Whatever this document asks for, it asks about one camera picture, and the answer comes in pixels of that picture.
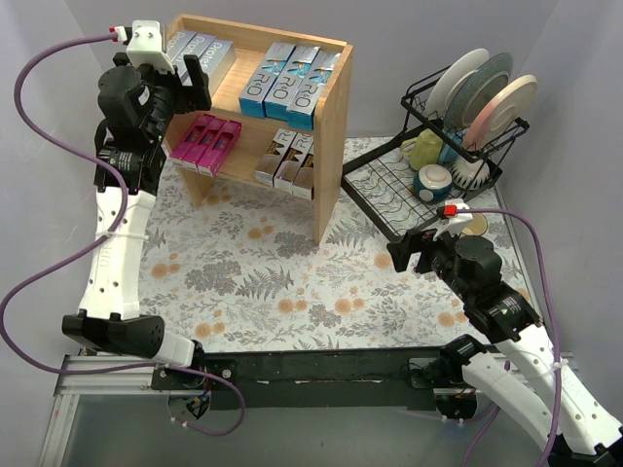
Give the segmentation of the silver black gold toothpaste box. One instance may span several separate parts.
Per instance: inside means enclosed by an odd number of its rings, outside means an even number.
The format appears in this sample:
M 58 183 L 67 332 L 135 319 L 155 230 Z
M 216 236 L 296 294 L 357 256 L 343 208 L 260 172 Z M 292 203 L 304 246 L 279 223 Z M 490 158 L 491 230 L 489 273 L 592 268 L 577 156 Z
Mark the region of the silver black gold toothpaste box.
M 286 193 L 292 193 L 293 181 L 313 143 L 313 136 L 307 133 L 297 133 L 286 155 L 281 162 L 275 177 L 274 187 Z

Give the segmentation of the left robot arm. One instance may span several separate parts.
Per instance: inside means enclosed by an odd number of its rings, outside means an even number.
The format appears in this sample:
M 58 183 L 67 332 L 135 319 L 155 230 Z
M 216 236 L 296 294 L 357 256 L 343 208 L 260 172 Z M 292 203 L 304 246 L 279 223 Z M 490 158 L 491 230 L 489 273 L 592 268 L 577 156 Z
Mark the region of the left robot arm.
M 63 317 L 62 333 L 82 345 L 149 359 L 173 367 L 188 389 L 206 380 L 199 346 L 166 329 L 160 316 L 140 311 L 139 266 L 146 227 L 165 165 L 165 134 L 177 114 L 211 107 L 208 77 L 195 55 L 184 63 L 191 83 L 176 69 L 134 66 L 117 54 L 98 80 L 103 119 L 95 134 L 96 239 L 88 284 L 75 313 Z

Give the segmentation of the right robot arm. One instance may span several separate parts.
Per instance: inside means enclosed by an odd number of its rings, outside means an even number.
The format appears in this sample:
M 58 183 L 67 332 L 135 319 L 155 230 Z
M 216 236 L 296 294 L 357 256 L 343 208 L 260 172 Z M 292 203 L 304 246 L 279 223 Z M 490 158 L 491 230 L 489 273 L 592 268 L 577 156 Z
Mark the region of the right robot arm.
M 477 340 L 463 335 L 440 350 L 451 386 L 484 392 L 546 452 L 551 466 L 619 466 L 622 424 L 557 361 L 544 324 L 501 278 L 501 258 L 481 236 L 410 231 L 387 250 L 398 271 L 418 254 L 418 273 L 434 272 L 462 301 L 469 323 L 521 373 L 512 376 Z

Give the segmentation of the silver toothpaste box slanted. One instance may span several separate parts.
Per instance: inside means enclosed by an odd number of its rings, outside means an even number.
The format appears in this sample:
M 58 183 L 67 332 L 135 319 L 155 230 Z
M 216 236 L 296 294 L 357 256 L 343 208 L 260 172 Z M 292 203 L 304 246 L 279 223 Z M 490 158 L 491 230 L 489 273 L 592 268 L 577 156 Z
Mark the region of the silver toothpaste box slanted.
M 166 41 L 165 54 L 169 58 L 172 67 L 180 66 L 180 63 L 183 61 L 184 50 L 196 35 L 195 31 L 180 29 Z

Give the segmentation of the pink toothpaste box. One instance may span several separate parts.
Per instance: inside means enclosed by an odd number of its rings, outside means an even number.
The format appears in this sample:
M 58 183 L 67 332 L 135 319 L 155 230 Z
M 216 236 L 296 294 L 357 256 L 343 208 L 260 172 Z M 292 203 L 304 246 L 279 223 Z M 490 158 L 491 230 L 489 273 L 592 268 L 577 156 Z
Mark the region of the pink toothpaste box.
M 197 143 L 207 125 L 213 120 L 210 114 L 200 114 L 186 129 L 181 140 L 169 154 L 173 164 L 180 165 L 189 150 Z
M 202 124 L 198 136 L 193 136 L 193 145 L 184 157 L 184 166 L 198 171 L 198 164 L 204 153 L 209 149 L 212 140 L 217 136 L 227 120 L 211 116 L 202 116 Z
M 203 153 L 197 167 L 200 174 L 215 177 L 235 146 L 241 132 L 241 123 L 226 121 L 220 127 L 210 146 Z

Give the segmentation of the silver Protect toothpaste box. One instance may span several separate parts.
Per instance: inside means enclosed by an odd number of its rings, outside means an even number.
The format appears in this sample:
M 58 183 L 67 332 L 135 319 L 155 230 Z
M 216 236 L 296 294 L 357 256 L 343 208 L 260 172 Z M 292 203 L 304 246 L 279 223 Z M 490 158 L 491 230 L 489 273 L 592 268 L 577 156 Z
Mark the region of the silver Protect toothpaste box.
M 210 95 L 216 93 L 236 58 L 234 43 L 223 39 L 214 39 L 202 54 L 200 65 L 208 77 Z
M 181 50 L 181 52 L 175 57 L 173 64 L 177 68 L 177 75 L 182 82 L 188 77 L 188 68 L 184 61 L 186 55 L 195 55 L 200 57 L 213 42 L 215 37 L 205 33 L 197 33 L 191 41 Z

